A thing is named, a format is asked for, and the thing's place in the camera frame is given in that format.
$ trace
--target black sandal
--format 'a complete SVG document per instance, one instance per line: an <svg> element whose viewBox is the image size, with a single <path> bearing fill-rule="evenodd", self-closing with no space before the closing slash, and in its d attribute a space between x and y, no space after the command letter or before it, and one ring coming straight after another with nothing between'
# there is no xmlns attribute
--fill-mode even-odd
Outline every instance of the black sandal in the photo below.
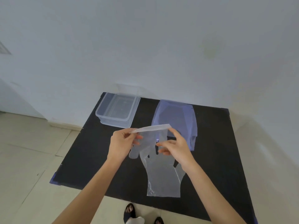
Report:
<svg viewBox="0 0 299 224"><path fill-rule="evenodd" d="M157 217L154 224L156 224L156 221L159 221L161 224L164 224L163 219L161 217Z"/></svg>
<svg viewBox="0 0 299 224"><path fill-rule="evenodd" d="M127 212L127 209L132 206L133 210L131 212ZM136 213L135 213L135 208L134 205L132 203L129 203L126 206L125 212L123 213L123 221L126 223L128 221L129 218L136 218Z"/></svg>

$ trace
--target person's left arm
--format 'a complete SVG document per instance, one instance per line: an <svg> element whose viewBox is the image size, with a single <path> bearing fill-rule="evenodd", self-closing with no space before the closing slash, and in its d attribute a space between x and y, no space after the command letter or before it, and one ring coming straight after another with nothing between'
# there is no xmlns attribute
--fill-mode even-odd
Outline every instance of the person's left arm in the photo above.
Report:
<svg viewBox="0 0 299 224"><path fill-rule="evenodd" d="M142 139L140 135L130 134L132 131L132 128L128 128L113 133L106 162L52 224L91 223L112 178L128 155L132 144L139 144L134 139Z"/></svg>

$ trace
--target foot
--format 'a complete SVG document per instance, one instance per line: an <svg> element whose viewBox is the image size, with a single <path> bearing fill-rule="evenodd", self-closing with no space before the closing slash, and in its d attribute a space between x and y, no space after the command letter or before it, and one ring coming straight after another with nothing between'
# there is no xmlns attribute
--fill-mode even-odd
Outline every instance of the foot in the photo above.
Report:
<svg viewBox="0 0 299 224"><path fill-rule="evenodd" d="M163 219L161 217L157 217L154 224L164 224Z"/></svg>
<svg viewBox="0 0 299 224"><path fill-rule="evenodd" d="M126 223L129 219L136 218L135 208L132 203L129 203L123 213L123 221Z"/></svg>

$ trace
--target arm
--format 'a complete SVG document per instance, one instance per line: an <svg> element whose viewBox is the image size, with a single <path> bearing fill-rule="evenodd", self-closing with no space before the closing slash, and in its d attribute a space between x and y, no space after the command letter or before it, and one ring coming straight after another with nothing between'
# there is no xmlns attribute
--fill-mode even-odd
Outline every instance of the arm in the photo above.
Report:
<svg viewBox="0 0 299 224"><path fill-rule="evenodd" d="M128 155L132 144L139 144L134 139L142 139L140 135L130 134L132 130L128 128L113 133L106 162L52 224L91 223L112 178Z"/></svg>
<svg viewBox="0 0 299 224"><path fill-rule="evenodd" d="M176 137L176 141L168 140L157 143L157 146L163 146L159 152L164 155L173 155L182 165L183 170L191 179L200 200L204 204L212 223L246 224L217 190L203 169L196 163L185 139L175 129L170 128L169 130Z"/></svg>

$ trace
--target forearm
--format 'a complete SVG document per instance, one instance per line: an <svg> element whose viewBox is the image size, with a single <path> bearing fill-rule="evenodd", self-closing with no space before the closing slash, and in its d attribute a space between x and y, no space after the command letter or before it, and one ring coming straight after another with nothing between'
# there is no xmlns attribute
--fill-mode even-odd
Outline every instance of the forearm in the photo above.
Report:
<svg viewBox="0 0 299 224"><path fill-rule="evenodd" d="M245 221L221 195L196 162L190 165L186 173L190 177L213 224L245 224Z"/></svg>
<svg viewBox="0 0 299 224"><path fill-rule="evenodd" d="M120 164L107 160L53 224L91 223Z"/></svg>

